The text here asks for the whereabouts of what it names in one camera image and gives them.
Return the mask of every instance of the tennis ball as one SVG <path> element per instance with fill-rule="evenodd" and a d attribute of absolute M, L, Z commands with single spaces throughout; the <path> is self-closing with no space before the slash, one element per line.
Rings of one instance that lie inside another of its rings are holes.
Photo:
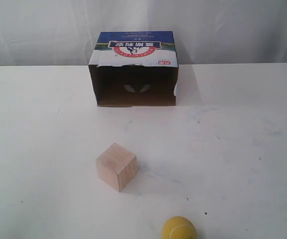
<path fill-rule="evenodd" d="M 162 239 L 198 239 L 198 234 L 191 221 L 177 216 L 163 225 Z"/>

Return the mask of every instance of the table surface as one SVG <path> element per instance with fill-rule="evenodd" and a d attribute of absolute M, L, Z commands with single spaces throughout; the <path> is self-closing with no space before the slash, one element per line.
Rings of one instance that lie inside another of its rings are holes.
<path fill-rule="evenodd" d="M 118 193 L 95 160 L 139 172 Z M 287 238 L 287 63 L 182 65 L 175 107 L 100 108 L 87 66 L 0 67 L 0 239 Z"/>

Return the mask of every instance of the open box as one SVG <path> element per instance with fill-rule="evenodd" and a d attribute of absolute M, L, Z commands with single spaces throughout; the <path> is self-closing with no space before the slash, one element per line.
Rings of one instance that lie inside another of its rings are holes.
<path fill-rule="evenodd" d="M 98 106 L 174 106 L 178 63 L 171 31 L 102 32 L 89 63 Z"/>

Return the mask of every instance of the wooden cube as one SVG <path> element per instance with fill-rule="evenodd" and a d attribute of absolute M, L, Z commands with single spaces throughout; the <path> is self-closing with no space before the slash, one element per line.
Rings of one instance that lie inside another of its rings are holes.
<path fill-rule="evenodd" d="M 137 174 L 137 158 L 130 151 L 113 143 L 96 160 L 100 179 L 118 192 Z"/>

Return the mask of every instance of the white backdrop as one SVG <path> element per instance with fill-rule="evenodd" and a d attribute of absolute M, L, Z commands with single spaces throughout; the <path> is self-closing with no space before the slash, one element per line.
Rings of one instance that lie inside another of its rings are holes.
<path fill-rule="evenodd" d="M 131 30 L 174 31 L 180 64 L 287 62 L 287 0 L 0 0 L 0 65 L 86 65 Z"/>

